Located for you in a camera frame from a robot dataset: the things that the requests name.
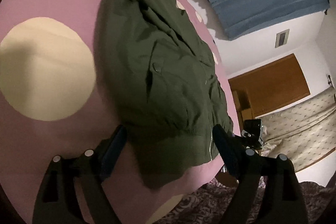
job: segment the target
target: pink bedsheet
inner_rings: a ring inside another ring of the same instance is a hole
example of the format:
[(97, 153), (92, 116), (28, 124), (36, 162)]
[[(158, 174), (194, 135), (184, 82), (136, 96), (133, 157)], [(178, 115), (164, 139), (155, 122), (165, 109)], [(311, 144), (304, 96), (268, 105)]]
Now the pink bedsheet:
[[(187, 0), (178, 0), (186, 9), (199, 36), (218, 60), (216, 74), (226, 94), (228, 113), (239, 133), (238, 119), (220, 56), (203, 22)], [(95, 19), (100, 0), (3, 0), (0, 3), (0, 41), (17, 24), (34, 17), (49, 17), (77, 32), (93, 51)], [(86, 104), (68, 118), (44, 122), (21, 115), (0, 93), (0, 183), (21, 217), (31, 223), (36, 194), (44, 172), (54, 155), (78, 156), (108, 138), (118, 118), (107, 107), (95, 87)], [(104, 190), (123, 224), (140, 224), (172, 196), (191, 193), (209, 182), (222, 166), (218, 156), (212, 162), (190, 168), (182, 178), (158, 191), (142, 184), (131, 147), (127, 144), (115, 170), (103, 183)], [(78, 189), (86, 221), (92, 223)]]

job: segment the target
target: olive jacket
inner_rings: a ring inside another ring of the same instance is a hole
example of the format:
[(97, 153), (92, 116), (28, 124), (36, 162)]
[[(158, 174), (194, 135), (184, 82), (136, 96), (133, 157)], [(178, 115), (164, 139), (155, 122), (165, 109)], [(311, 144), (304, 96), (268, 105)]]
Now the olive jacket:
[(212, 128), (232, 134), (208, 45), (176, 0), (102, 0), (96, 51), (145, 185), (213, 160)]

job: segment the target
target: wooden wardrobe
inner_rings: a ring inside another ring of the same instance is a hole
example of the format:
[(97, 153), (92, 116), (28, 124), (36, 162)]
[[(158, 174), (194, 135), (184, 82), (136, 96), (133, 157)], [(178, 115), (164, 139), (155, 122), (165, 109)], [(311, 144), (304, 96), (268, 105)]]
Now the wooden wardrobe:
[(229, 79), (241, 110), (251, 109), (253, 118), (294, 103), (310, 91), (294, 54)]

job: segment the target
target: screw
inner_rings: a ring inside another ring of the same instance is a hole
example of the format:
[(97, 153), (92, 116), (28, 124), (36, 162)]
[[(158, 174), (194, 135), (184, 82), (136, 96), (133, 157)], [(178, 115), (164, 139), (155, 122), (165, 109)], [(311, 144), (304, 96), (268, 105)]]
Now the screw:
[(93, 155), (93, 150), (92, 149), (86, 150), (84, 155), (87, 157), (91, 157)]
[(246, 149), (245, 153), (249, 156), (253, 156), (254, 155), (254, 150), (253, 149)]
[(279, 158), (284, 161), (288, 159), (285, 154), (279, 154)]
[(61, 160), (61, 157), (60, 156), (55, 156), (52, 161), (53, 162), (59, 162)]

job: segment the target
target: polka dot fabric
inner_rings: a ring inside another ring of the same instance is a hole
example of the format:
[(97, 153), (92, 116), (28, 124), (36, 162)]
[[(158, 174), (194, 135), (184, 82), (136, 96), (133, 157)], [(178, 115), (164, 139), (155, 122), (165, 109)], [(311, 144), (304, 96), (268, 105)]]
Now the polka dot fabric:
[(31, 18), (13, 27), (0, 43), (0, 56), (0, 92), (32, 119), (71, 116), (95, 86), (90, 49), (73, 30), (51, 18)]
[[(0, 42), (16, 25), (32, 18), (46, 17), (73, 30), (95, 56), (95, 21), (100, 1), (2, 0)], [(220, 63), (217, 47), (204, 22), (198, 19), (194, 8), (187, 0), (177, 0), (177, 7), (186, 10), (197, 33), (209, 45)], [(216, 65), (216, 74), (222, 88), (230, 96), (224, 69)], [(85, 150), (95, 148), (102, 139), (110, 137), (113, 129), (119, 124), (113, 107), (110, 107), (113, 106), (113, 102), (108, 103), (108, 98), (105, 97), (99, 72), (97, 75), (93, 91), (82, 107), (72, 115), (52, 122), (22, 115), (8, 103), (4, 94), (0, 93), (0, 181), (9, 200), (28, 224), (32, 222), (36, 194), (50, 160), (55, 155), (79, 156)], [(228, 111), (235, 120), (233, 103), (232, 109)], [(153, 193), (143, 186), (137, 173), (137, 162), (132, 148), (127, 144), (112, 176), (104, 182), (103, 187), (123, 224), (145, 223), (154, 211), (171, 197), (191, 193), (209, 182), (222, 164), (218, 156), (207, 164), (190, 168), (182, 178)], [(85, 221), (93, 223), (81, 191), (78, 192), (78, 200)]]

